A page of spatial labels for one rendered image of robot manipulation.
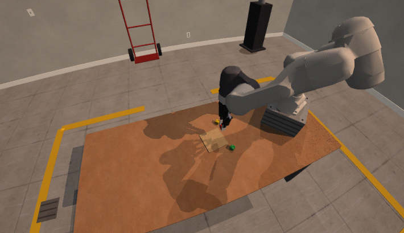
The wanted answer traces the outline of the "tan mat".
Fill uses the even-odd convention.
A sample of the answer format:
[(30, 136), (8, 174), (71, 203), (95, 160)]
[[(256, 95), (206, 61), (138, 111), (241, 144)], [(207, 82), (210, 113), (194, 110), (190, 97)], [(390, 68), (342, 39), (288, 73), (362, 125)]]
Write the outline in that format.
[(227, 140), (218, 128), (210, 130), (199, 136), (209, 153), (228, 144)]

